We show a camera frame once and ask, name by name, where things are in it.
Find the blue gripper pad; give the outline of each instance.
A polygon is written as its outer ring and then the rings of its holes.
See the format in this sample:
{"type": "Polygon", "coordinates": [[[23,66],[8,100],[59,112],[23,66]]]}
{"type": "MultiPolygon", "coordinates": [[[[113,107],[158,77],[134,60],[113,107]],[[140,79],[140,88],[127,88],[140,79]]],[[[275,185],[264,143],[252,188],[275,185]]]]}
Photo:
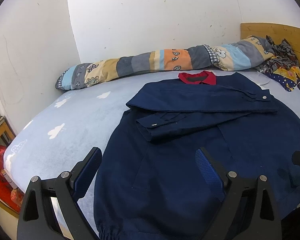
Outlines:
{"type": "Polygon", "coordinates": [[[210,188],[211,193],[218,198],[220,202],[223,202],[226,196],[223,189],[223,182],[201,149],[197,149],[195,152],[195,162],[210,188]]]}

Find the navy blue jacket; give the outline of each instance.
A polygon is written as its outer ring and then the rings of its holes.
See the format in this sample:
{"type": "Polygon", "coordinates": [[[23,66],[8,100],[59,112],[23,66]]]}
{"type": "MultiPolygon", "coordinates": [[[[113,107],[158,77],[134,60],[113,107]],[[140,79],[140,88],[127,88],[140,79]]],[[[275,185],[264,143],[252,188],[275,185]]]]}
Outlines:
{"type": "Polygon", "coordinates": [[[96,177],[101,240],[197,239],[220,206],[196,166],[199,147],[241,177],[266,175],[282,218],[300,203],[300,119],[243,75],[148,83],[127,106],[96,177]]]}

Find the red shirt collar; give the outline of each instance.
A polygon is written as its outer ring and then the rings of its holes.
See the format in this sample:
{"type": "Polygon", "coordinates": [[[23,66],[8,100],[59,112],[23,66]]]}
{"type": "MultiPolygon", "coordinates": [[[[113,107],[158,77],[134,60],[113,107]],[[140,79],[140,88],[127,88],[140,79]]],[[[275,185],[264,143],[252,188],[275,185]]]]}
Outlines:
{"type": "Polygon", "coordinates": [[[198,74],[180,73],[178,78],[186,84],[216,85],[217,83],[215,74],[205,70],[198,74]]]}

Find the white wall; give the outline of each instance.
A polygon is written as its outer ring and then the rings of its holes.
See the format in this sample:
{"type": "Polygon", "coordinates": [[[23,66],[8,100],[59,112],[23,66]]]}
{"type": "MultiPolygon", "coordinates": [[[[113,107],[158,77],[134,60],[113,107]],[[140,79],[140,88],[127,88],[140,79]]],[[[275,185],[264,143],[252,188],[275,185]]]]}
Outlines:
{"type": "Polygon", "coordinates": [[[67,0],[0,6],[0,101],[15,132],[51,104],[61,73],[79,63],[67,0]]]}
{"type": "Polygon", "coordinates": [[[81,62],[235,42],[241,22],[300,27],[294,0],[68,0],[68,6],[81,62]]]}
{"type": "Polygon", "coordinates": [[[242,22],[266,22],[300,28],[300,8],[294,0],[238,0],[242,22]]]}

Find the crumpled clothing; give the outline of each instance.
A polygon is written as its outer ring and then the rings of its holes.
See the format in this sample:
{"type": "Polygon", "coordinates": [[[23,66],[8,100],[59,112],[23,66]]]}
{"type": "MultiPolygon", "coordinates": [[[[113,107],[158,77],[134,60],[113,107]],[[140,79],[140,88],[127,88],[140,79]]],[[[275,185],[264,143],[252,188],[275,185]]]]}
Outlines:
{"type": "Polygon", "coordinates": [[[297,55],[286,39],[281,44],[274,44],[271,37],[266,37],[274,51],[274,57],[266,60],[256,69],[267,77],[277,81],[291,92],[300,83],[300,64],[297,55]]]}

